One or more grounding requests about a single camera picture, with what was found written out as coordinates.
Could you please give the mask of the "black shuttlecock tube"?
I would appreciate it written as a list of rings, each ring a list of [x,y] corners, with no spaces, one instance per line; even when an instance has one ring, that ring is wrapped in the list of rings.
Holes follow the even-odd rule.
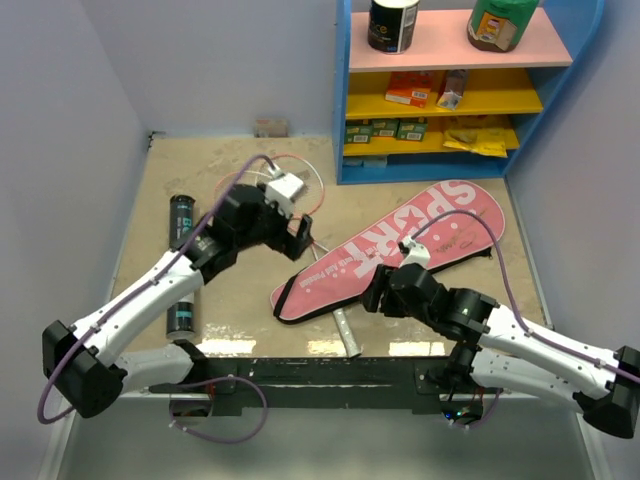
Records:
[[[169,242],[185,236],[193,227],[195,200],[184,194],[173,195],[169,208]],[[189,340],[195,336],[195,298],[189,294],[167,311],[166,338]]]

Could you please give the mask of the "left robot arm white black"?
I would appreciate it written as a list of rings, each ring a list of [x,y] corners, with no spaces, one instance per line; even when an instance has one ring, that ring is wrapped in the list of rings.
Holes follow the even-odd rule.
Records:
[[[311,245],[312,220],[302,215],[296,232],[289,223],[306,186],[292,174],[257,185],[229,185],[191,233],[117,297],[70,326],[60,321],[42,333],[47,378],[37,407],[40,423],[57,390],[84,418],[106,410],[122,394],[174,384],[185,392],[207,380],[204,357],[190,342],[127,353],[128,345],[161,314],[235,264],[238,254],[264,244],[291,260]]]

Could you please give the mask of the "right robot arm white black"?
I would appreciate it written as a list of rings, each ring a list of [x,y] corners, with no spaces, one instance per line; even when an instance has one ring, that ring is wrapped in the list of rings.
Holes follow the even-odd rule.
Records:
[[[417,264],[380,265],[361,296],[368,312],[413,318],[456,346],[445,369],[459,393],[474,386],[554,399],[591,427],[631,439],[639,415],[639,352],[581,343],[517,317],[467,288],[446,288]]]

